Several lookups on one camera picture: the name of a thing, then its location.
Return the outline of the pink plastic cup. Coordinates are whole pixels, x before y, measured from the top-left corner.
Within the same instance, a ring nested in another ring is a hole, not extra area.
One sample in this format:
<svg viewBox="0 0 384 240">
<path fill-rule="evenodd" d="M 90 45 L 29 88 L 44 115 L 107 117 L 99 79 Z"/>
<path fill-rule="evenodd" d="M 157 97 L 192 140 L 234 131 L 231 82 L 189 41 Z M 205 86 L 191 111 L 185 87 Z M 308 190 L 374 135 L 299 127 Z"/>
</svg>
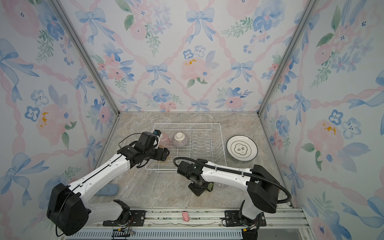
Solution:
<svg viewBox="0 0 384 240">
<path fill-rule="evenodd" d="M 161 134 L 159 146 L 163 148 L 169 148 L 171 146 L 171 140 L 166 133 Z"/>
</svg>

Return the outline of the striped ceramic bowl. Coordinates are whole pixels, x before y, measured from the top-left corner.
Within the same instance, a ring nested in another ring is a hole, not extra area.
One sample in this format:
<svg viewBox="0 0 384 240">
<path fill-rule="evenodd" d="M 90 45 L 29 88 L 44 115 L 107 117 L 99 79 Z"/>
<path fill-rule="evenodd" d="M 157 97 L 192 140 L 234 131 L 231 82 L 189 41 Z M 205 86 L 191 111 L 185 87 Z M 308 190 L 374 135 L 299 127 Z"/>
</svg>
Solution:
<svg viewBox="0 0 384 240">
<path fill-rule="evenodd" d="M 181 148 L 181 147 L 185 147 L 187 144 L 188 144 L 188 137 L 185 133 L 177 132 L 174 135 L 173 145 L 175 147 Z"/>
</svg>

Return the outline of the yellow plastic cup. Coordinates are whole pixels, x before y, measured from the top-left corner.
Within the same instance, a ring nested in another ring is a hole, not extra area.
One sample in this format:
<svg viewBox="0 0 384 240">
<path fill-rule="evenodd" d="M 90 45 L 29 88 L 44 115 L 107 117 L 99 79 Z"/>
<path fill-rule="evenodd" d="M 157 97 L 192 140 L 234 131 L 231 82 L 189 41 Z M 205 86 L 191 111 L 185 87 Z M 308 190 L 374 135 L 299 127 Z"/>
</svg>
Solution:
<svg viewBox="0 0 384 240">
<path fill-rule="evenodd" d="M 159 147 L 158 150 L 160 150 L 159 161 L 165 162 L 170 154 L 169 149 L 164 147 Z"/>
</svg>

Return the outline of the green plastic cup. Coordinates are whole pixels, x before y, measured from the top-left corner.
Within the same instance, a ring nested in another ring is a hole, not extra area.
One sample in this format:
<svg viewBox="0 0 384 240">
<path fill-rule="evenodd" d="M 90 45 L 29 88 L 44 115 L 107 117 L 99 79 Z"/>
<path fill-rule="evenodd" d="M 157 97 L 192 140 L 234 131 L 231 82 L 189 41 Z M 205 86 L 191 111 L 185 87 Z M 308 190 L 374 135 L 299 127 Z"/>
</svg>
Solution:
<svg viewBox="0 0 384 240">
<path fill-rule="evenodd" d="M 208 192 L 211 192 L 211 191 L 213 190 L 213 188 L 214 188 L 214 183 L 213 183 L 213 182 L 210 182 L 210 183 L 207 185 L 206 190 L 207 190 Z"/>
</svg>

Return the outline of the clear glass cup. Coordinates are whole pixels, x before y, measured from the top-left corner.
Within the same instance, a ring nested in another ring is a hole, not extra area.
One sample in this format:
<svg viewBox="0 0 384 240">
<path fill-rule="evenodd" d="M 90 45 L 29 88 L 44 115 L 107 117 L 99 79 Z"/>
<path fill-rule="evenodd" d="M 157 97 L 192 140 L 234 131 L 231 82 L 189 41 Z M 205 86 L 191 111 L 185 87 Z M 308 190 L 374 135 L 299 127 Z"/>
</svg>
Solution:
<svg viewBox="0 0 384 240">
<path fill-rule="evenodd" d="M 223 183 L 218 183 L 218 182 L 216 182 L 216 186 L 217 186 L 218 188 L 226 188 L 228 185 L 223 184 Z"/>
</svg>

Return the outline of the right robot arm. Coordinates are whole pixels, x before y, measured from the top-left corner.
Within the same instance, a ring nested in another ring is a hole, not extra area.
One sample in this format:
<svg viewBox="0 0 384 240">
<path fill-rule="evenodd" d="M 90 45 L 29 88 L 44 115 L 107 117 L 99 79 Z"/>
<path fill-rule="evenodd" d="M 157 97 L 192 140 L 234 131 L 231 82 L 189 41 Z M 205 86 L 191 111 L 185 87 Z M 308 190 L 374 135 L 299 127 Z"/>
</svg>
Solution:
<svg viewBox="0 0 384 240">
<path fill-rule="evenodd" d="M 177 173 L 191 182 L 189 189 L 198 197 L 205 191 L 210 192 L 213 183 L 246 192 L 239 210 L 239 218 L 244 225 L 252 225 L 261 213 L 274 214 L 277 211 L 280 184 L 259 165 L 252 169 L 235 169 L 201 159 L 180 160 L 179 163 L 174 159 L 174 165 Z"/>
</svg>

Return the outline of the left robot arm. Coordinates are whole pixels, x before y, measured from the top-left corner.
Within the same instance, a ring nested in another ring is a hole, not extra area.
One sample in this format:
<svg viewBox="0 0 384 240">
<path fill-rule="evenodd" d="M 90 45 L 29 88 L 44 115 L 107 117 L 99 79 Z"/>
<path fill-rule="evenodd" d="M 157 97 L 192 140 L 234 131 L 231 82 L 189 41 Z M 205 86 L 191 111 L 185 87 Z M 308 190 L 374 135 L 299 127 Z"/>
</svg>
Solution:
<svg viewBox="0 0 384 240">
<path fill-rule="evenodd" d="M 69 185 L 56 185 L 51 192 L 47 218 L 55 224 L 57 236 L 71 236 L 84 226 L 99 222 L 128 226 L 133 217 L 130 207 L 123 201 L 94 205 L 89 201 L 113 179 L 133 167 L 142 168 L 150 160 L 164 162 L 170 151 L 159 146 L 162 136 L 159 130 L 143 132 L 137 141 L 121 147 L 88 175 Z"/>
</svg>

